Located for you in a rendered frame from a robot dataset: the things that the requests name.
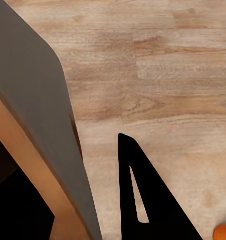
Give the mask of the trash can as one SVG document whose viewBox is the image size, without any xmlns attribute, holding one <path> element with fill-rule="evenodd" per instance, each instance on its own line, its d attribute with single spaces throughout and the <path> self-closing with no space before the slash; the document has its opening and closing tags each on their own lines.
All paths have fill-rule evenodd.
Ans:
<svg viewBox="0 0 226 240">
<path fill-rule="evenodd" d="M 61 62 L 0 0 L 0 184 L 19 167 L 55 216 L 50 240 L 103 240 Z"/>
</svg>

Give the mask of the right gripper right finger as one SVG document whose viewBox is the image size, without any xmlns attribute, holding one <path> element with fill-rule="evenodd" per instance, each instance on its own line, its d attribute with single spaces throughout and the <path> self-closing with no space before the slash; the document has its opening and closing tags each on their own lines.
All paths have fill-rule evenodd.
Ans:
<svg viewBox="0 0 226 240">
<path fill-rule="evenodd" d="M 118 134 L 122 240 L 202 240 L 138 142 Z M 138 220 L 130 167 L 149 223 Z"/>
</svg>

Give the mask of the can of soda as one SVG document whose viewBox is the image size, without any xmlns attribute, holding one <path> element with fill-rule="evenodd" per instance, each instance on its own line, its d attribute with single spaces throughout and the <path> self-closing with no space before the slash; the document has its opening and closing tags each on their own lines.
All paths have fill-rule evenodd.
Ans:
<svg viewBox="0 0 226 240">
<path fill-rule="evenodd" d="M 213 240 L 226 240 L 226 224 L 217 226 L 213 233 Z"/>
</svg>

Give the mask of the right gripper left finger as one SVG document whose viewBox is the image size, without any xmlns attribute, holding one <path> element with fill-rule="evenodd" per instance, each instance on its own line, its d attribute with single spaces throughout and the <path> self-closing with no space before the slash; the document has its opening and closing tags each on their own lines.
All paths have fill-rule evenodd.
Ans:
<svg viewBox="0 0 226 240">
<path fill-rule="evenodd" d="M 50 240 L 54 219 L 21 167 L 0 184 L 0 240 Z"/>
</svg>

